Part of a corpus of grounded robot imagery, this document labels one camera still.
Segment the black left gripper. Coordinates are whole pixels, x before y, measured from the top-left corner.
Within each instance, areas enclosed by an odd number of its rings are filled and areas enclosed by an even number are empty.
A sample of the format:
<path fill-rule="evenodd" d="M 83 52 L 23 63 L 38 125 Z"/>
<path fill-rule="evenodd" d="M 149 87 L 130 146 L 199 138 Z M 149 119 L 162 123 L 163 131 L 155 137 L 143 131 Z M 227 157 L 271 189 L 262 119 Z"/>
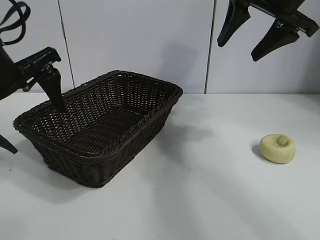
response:
<path fill-rule="evenodd" d="M 53 106 L 61 113 L 67 111 L 61 90 L 61 74 L 53 67 L 60 62 L 56 49 L 46 47 L 18 62 L 13 62 L 3 47 L 0 48 L 0 99 L 10 96 L 17 90 L 28 92 L 38 83 Z M 16 154 L 17 148 L 0 135 L 0 147 Z"/>

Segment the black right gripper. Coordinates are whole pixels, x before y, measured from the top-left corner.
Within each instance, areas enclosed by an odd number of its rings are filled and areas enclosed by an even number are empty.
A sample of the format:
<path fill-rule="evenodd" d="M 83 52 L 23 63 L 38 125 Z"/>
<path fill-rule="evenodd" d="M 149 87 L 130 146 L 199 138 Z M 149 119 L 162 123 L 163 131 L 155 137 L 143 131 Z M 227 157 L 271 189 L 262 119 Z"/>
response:
<path fill-rule="evenodd" d="M 296 42 L 300 37 L 299 30 L 309 38 L 312 37 L 320 27 L 298 11 L 303 2 L 304 0 L 229 0 L 225 21 L 217 38 L 218 46 L 223 47 L 238 28 L 251 18 L 249 6 L 282 21 L 274 22 L 252 50 L 251 57 L 255 62 L 278 48 Z"/>

